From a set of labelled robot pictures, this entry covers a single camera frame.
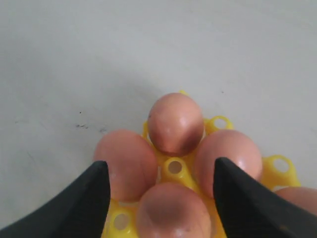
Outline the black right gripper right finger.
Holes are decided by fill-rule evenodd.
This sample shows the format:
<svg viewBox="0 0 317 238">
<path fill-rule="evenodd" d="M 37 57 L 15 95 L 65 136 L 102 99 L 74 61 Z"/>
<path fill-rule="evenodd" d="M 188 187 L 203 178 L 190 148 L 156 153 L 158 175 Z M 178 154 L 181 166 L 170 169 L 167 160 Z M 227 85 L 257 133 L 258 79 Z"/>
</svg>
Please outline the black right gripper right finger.
<svg viewBox="0 0 317 238">
<path fill-rule="evenodd" d="M 315 238 L 317 217 L 281 198 L 228 158 L 214 164 L 214 199 L 229 238 Z"/>
</svg>

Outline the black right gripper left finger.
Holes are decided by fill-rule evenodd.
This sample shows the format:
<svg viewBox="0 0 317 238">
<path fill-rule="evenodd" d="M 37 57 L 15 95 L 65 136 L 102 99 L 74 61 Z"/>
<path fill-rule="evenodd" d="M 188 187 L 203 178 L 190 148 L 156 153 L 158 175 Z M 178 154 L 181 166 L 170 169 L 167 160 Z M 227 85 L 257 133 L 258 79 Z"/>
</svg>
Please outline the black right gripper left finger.
<svg viewBox="0 0 317 238">
<path fill-rule="evenodd" d="M 2 238 L 99 238 L 110 204 L 108 166 L 92 163 L 45 205 L 1 229 Z"/>
</svg>

